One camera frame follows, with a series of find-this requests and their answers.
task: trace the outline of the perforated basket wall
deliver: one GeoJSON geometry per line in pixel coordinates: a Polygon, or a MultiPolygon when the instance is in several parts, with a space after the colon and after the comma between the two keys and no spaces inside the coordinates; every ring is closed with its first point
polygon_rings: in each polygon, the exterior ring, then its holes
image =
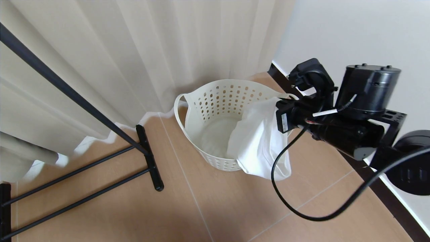
{"type": "Polygon", "coordinates": [[[223,171],[237,171],[240,170],[240,167],[236,160],[217,157],[204,152],[196,145],[197,139],[211,120],[225,117],[235,117],[240,120],[243,110],[248,104],[276,96],[297,98],[291,94],[276,92],[253,81],[218,80],[208,83],[194,92],[179,95],[174,106],[175,116],[185,136],[210,165],[223,171]],[[178,115],[178,103],[182,96],[188,103],[185,127],[182,126],[178,115]]]}

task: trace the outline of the basket bottom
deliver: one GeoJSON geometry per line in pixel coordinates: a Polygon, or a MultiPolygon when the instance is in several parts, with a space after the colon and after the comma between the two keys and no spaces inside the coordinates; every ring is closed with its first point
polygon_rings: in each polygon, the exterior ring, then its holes
{"type": "Polygon", "coordinates": [[[228,140],[238,121],[238,116],[215,117],[203,129],[198,147],[207,154],[228,159],[228,140]]]}

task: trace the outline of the curtain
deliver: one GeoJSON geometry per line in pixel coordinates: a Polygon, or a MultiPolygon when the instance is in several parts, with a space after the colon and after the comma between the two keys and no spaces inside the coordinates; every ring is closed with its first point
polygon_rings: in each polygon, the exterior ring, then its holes
{"type": "MultiPolygon", "coordinates": [[[[178,94],[267,71],[294,0],[0,1],[0,20],[112,121],[134,126],[178,94]]],[[[0,46],[1,131],[64,155],[109,129],[0,46]]]]}

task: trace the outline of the black metal pole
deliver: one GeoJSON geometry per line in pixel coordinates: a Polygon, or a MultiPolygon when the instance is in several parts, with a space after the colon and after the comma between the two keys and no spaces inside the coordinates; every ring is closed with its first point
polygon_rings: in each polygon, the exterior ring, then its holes
{"type": "Polygon", "coordinates": [[[77,201],[77,202],[75,202],[73,204],[70,204],[69,206],[67,206],[65,208],[62,208],[62,209],[60,209],[60,210],[58,210],[56,212],[53,212],[50,215],[47,215],[47,216],[45,216],[45,217],[43,217],[43,218],[41,218],[41,219],[39,219],[39,220],[37,220],[35,222],[32,222],[31,224],[26,225],[26,226],[24,226],[24,227],[22,227],[20,229],[17,229],[15,231],[13,231],[12,233],[5,235],[3,238],[0,238],[0,241],[5,241],[7,239],[10,239],[10,238],[12,238],[13,236],[15,236],[15,235],[17,235],[19,233],[22,233],[22,232],[24,232],[24,231],[26,231],[26,230],[28,230],[28,229],[30,229],[30,228],[38,225],[38,224],[41,224],[41,223],[43,223],[43,222],[45,222],[45,221],[47,221],[47,220],[49,220],[49,219],[51,219],[53,217],[56,217],[56,216],[58,216],[58,215],[60,215],[60,214],[62,214],[64,212],[67,212],[70,209],[75,208],[75,207],[77,207],[77,206],[79,206],[79,205],[81,205],[81,204],[83,204],[83,203],[85,203],[85,202],[87,202],[87,201],[89,201],[89,200],[91,200],[93,198],[96,198],[96,197],[100,196],[101,194],[103,194],[105,192],[108,192],[108,191],[114,189],[115,187],[118,187],[118,186],[120,186],[120,185],[122,185],[122,184],[124,184],[126,182],[129,182],[129,181],[135,179],[136,177],[139,177],[139,176],[141,176],[141,175],[143,175],[143,174],[145,174],[147,172],[149,172],[149,168],[141,170],[140,172],[135,173],[135,174],[133,174],[133,175],[131,175],[131,176],[129,176],[129,177],[127,177],[127,178],[125,178],[125,179],[123,179],[123,180],[121,180],[121,181],[113,184],[113,185],[111,185],[111,186],[108,186],[108,187],[106,187],[103,190],[100,190],[100,191],[98,191],[96,193],[93,193],[93,194],[87,196],[86,198],[83,198],[83,199],[81,199],[81,200],[79,200],[79,201],[77,201]]]}
{"type": "Polygon", "coordinates": [[[62,93],[67,95],[75,103],[85,109],[88,113],[94,116],[101,123],[110,128],[113,132],[118,134],[125,141],[130,143],[133,147],[138,149],[144,155],[149,155],[148,151],[104,116],[99,110],[97,110],[91,103],[83,98],[78,92],[71,88],[61,77],[59,77],[54,71],[52,71],[45,63],[43,63],[33,52],[31,52],[15,35],[13,35],[2,23],[0,23],[0,41],[3,42],[9,49],[11,49],[16,55],[24,60],[29,66],[31,66],[40,75],[46,78],[52,85],[58,88],[62,93]]]}
{"type": "Polygon", "coordinates": [[[97,160],[97,161],[95,161],[93,163],[90,163],[90,164],[88,164],[88,165],[86,165],[84,167],[81,167],[81,168],[79,168],[77,170],[74,170],[74,171],[72,171],[72,172],[70,172],[70,173],[68,173],[68,174],[66,174],[66,175],[64,175],[62,177],[59,177],[59,178],[57,178],[57,179],[55,179],[53,181],[45,183],[45,184],[43,184],[43,185],[41,185],[41,186],[39,186],[39,187],[31,190],[31,191],[28,191],[28,192],[26,192],[26,193],[24,193],[22,195],[19,195],[19,196],[15,197],[15,198],[13,198],[11,200],[8,200],[8,201],[2,203],[1,206],[2,207],[8,206],[8,205],[10,205],[10,204],[12,204],[12,203],[14,203],[16,201],[19,201],[19,200],[21,200],[23,198],[26,198],[26,197],[30,196],[31,194],[34,194],[34,193],[36,193],[38,191],[41,191],[41,190],[43,190],[43,189],[45,189],[47,187],[50,187],[50,186],[52,186],[52,185],[54,185],[56,183],[61,182],[62,180],[65,180],[65,179],[67,179],[67,178],[69,178],[71,176],[74,176],[74,175],[82,172],[82,171],[85,171],[85,170],[87,170],[87,169],[89,169],[89,168],[91,168],[91,167],[93,167],[95,165],[98,165],[98,164],[100,164],[102,162],[105,162],[105,161],[107,161],[107,160],[109,160],[109,159],[111,159],[111,158],[113,158],[113,157],[115,157],[117,155],[121,155],[122,153],[127,152],[127,151],[129,151],[131,149],[134,149],[134,147],[133,146],[129,146],[129,147],[125,148],[125,149],[122,149],[122,150],[117,151],[117,152],[115,152],[113,154],[110,154],[110,155],[108,155],[108,156],[106,156],[104,158],[101,158],[100,160],[97,160]]]}

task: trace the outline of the black baseboard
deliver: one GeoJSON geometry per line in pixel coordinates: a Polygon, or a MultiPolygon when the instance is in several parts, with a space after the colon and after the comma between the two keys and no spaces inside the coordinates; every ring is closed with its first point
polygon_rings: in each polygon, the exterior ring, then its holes
{"type": "MultiPolygon", "coordinates": [[[[303,96],[297,89],[291,87],[289,80],[273,64],[271,65],[268,73],[286,93],[291,93],[298,97],[303,96]]],[[[366,180],[374,173],[364,161],[356,161],[342,152],[340,152],[340,154],[354,168],[354,170],[363,180],[366,180]]],[[[412,217],[408,210],[388,189],[381,179],[375,181],[370,186],[370,188],[381,200],[381,202],[388,208],[393,217],[399,222],[399,224],[409,234],[413,241],[430,242],[430,237],[425,233],[423,228],[418,224],[414,217],[412,217]]]]}

